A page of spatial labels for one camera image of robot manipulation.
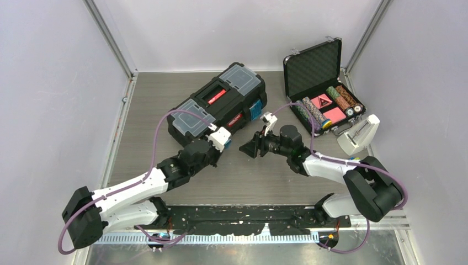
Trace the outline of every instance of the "gray floor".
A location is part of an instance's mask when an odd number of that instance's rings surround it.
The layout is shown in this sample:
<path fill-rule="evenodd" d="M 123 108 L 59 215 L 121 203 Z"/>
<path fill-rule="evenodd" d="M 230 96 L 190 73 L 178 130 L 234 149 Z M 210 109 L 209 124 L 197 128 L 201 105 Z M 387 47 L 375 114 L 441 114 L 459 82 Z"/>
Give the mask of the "gray floor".
<path fill-rule="evenodd" d="M 274 111 L 286 103 L 282 72 L 259 72 L 267 84 L 268 104 Z M 109 185 L 115 185 L 148 170 L 155 127 L 160 118 L 191 93 L 208 83 L 217 73 L 141 73 L 138 76 L 125 130 L 121 139 Z M 275 132 L 285 124 L 294 124 L 309 144 L 307 131 L 288 109 L 278 114 Z M 238 148 L 262 128 L 254 121 L 232 137 L 229 150 L 218 167 L 207 167 L 182 187 L 162 194 L 168 205 L 174 204 L 314 204 L 330 192 L 345 187 L 323 178 L 305 177 L 292 172 L 286 158 L 268 154 L 255 160 Z M 347 158 L 332 134 L 314 141 L 315 149 L 325 155 Z M 164 123 L 158 137 L 156 162 L 173 156 L 180 149 L 167 133 Z M 366 152 L 357 156 L 363 158 Z"/>

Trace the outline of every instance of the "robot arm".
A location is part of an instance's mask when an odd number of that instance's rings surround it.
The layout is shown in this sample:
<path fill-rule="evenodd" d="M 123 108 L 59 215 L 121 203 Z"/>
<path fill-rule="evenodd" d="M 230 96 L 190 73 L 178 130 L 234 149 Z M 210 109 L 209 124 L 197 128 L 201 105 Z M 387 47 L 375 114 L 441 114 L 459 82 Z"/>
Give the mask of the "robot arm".
<path fill-rule="evenodd" d="M 286 157 L 286 162 L 295 173 L 327 178 L 348 187 L 349 193 L 329 194 L 315 205 L 323 211 L 321 219 L 362 214 L 367 219 L 378 222 L 402 200 L 402 188 L 388 176 L 349 165 L 350 160 L 327 157 L 315 151 L 311 154 L 295 126 L 281 127 L 279 136 L 276 136 L 272 129 L 277 118 L 271 113 L 265 113 L 262 120 L 266 123 L 263 130 L 257 131 L 251 141 L 239 148 L 240 151 L 252 158 L 257 157 L 258 151 L 260 157 L 268 152 L 280 154 Z M 386 171 L 375 157 L 368 156 L 361 161 L 352 162 Z"/>
<path fill-rule="evenodd" d="M 216 167 L 223 150 L 230 144 L 231 134 L 223 127 L 210 127 L 214 132 L 207 140 L 192 141 L 177 155 L 126 182 L 90 192 L 77 189 L 62 213 L 64 222 L 82 206 L 105 196 L 79 214 L 68 227 L 76 249 L 96 242 L 102 234 L 134 225 L 165 223 L 168 210 L 162 199 L 153 197 L 180 187 L 208 165 Z"/>

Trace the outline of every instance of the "metal floor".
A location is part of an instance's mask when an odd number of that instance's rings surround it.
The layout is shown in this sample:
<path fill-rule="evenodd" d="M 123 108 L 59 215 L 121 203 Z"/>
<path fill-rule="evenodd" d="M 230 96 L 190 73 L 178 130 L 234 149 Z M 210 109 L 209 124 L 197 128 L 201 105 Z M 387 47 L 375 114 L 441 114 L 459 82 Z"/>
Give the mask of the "metal floor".
<path fill-rule="evenodd" d="M 258 72 L 267 84 L 265 111 L 273 112 L 286 103 L 283 72 Z M 217 73 L 141 73 L 131 100 L 120 147 L 109 185 L 115 185 L 148 170 L 156 124 L 171 108 L 208 83 Z M 308 145 L 310 136 L 289 109 L 278 114 L 275 132 L 285 124 L 296 125 Z M 341 184 L 295 174 L 286 158 L 268 154 L 251 159 L 238 148 L 260 130 L 256 120 L 232 137 L 232 144 L 218 167 L 207 167 L 190 182 L 161 197 L 174 204 L 314 204 L 326 194 L 345 191 Z M 177 154 L 180 145 L 167 133 L 167 124 L 158 136 L 156 162 Z M 330 156 L 347 158 L 333 134 L 320 136 L 314 149 Z M 358 154 L 365 157 L 366 151 Z"/>
<path fill-rule="evenodd" d="M 272 112 L 286 103 L 283 73 L 259 74 L 267 84 L 268 104 L 263 111 Z M 148 170 L 154 130 L 160 118 L 216 75 L 139 74 L 108 185 L 118 184 Z M 310 137 L 290 110 L 284 109 L 278 118 L 276 132 L 282 125 L 296 125 L 305 144 L 309 144 Z M 250 140 L 262 126 L 262 122 L 254 121 L 238 131 L 217 168 L 205 168 L 188 184 L 161 197 L 168 205 L 314 204 L 330 192 L 346 190 L 343 185 L 323 178 L 295 174 L 284 157 L 269 154 L 254 160 L 239 152 L 238 147 Z M 167 133 L 166 124 L 158 139 L 156 162 L 175 155 L 180 149 Z M 347 158 L 333 134 L 315 139 L 314 147 L 325 155 Z M 366 155 L 367 152 L 363 151 L 356 156 L 363 158 Z M 337 249 L 348 250 L 361 243 L 365 231 L 363 227 L 355 229 L 340 230 Z M 328 252 L 315 243 L 177 245 L 163 252 L 151 252 L 144 244 L 95 244 L 90 249 L 87 264 L 404 264 L 401 243 L 395 233 L 391 226 L 371 230 L 365 246 L 348 255 Z"/>

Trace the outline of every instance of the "black toolbox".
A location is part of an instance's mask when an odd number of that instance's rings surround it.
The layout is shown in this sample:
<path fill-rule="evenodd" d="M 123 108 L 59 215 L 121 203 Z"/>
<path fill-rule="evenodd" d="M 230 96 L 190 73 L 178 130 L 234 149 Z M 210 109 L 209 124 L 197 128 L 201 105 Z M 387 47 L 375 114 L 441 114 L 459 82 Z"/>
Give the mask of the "black toolbox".
<path fill-rule="evenodd" d="M 323 94 L 331 99 L 327 93 L 330 86 L 342 86 L 354 100 L 361 105 L 361 111 L 355 112 L 336 123 L 333 123 L 326 129 L 315 132 L 315 136 L 323 135 L 330 130 L 337 130 L 339 126 L 352 123 L 356 118 L 365 113 L 365 106 L 358 98 L 339 81 L 340 62 L 341 62 L 342 40 L 340 38 L 330 39 L 324 43 L 318 44 L 303 51 L 293 51 L 292 55 L 283 60 L 284 83 L 287 100 L 296 102 L 305 97 L 310 99 L 317 98 Z M 335 111 L 338 104 L 331 99 L 331 104 L 320 108 L 319 111 L 324 114 L 328 111 Z M 303 126 L 311 133 L 312 128 L 309 122 L 297 110 L 291 107 L 292 112 L 301 121 Z"/>
<path fill-rule="evenodd" d="M 265 81 L 243 64 L 235 62 L 174 109 L 198 114 L 231 134 L 257 119 L 267 105 Z M 168 131 L 182 146 L 209 134 L 206 124 L 186 113 L 167 118 Z"/>

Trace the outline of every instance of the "black case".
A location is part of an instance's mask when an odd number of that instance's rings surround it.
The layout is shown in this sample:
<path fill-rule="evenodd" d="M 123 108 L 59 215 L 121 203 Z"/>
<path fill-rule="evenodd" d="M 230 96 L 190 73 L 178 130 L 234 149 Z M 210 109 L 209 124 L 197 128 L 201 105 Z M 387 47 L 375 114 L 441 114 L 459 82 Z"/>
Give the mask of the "black case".
<path fill-rule="evenodd" d="M 329 86 L 337 87 L 341 85 L 356 102 L 363 105 L 361 101 L 339 81 L 341 46 L 341 39 L 336 38 L 306 50 L 295 52 L 283 60 L 286 97 L 289 101 L 296 102 L 304 97 L 312 99 L 321 94 L 327 94 L 326 89 Z M 320 112 L 327 112 L 337 106 L 336 102 L 333 101 L 333 104 L 320 109 Z M 307 120 L 301 116 L 295 107 L 291 107 L 291 110 L 307 131 L 311 133 L 312 127 Z M 365 112 L 366 107 L 363 105 L 363 110 L 361 112 L 346 117 L 340 122 L 330 126 L 330 128 L 325 130 L 321 129 L 316 133 L 316 136 L 322 135 L 330 130 L 335 130 L 337 127 L 350 121 L 354 121 Z"/>
<path fill-rule="evenodd" d="M 223 74 L 228 71 L 231 71 L 227 74 L 229 77 L 223 76 Z M 245 87 L 241 84 L 248 84 L 249 82 L 257 83 L 258 81 L 255 78 L 260 82 L 255 85 L 254 88 L 250 88 L 251 90 L 248 93 L 243 95 L 241 92 Z M 223 89 L 226 92 L 210 104 L 209 99 L 216 97 L 216 95 Z M 190 95 L 189 98 L 173 109 L 180 108 L 189 100 L 193 100 L 197 104 L 197 108 L 203 108 L 202 115 L 209 114 L 214 117 L 215 120 L 211 121 L 211 123 L 218 127 L 223 126 L 231 134 L 234 134 L 251 120 L 258 118 L 261 115 L 262 109 L 267 105 L 265 81 L 260 75 L 246 68 L 244 64 L 234 62 L 228 67 L 228 69 L 214 77 L 203 88 Z M 253 105 L 255 105 L 254 112 L 251 111 L 251 107 Z M 197 121 L 192 120 L 192 117 L 188 117 L 188 115 L 184 116 L 184 119 L 186 119 L 186 124 L 198 123 Z M 192 140 L 198 139 L 210 132 L 210 129 L 204 128 L 202 132 L 196 135 L 193 135 L 188 131 L 184 134 L 173 125 L 174 120 L 175 117 L 173 115 L 168 116 L 168 131 L 182 146 L 185 146 Z"/>

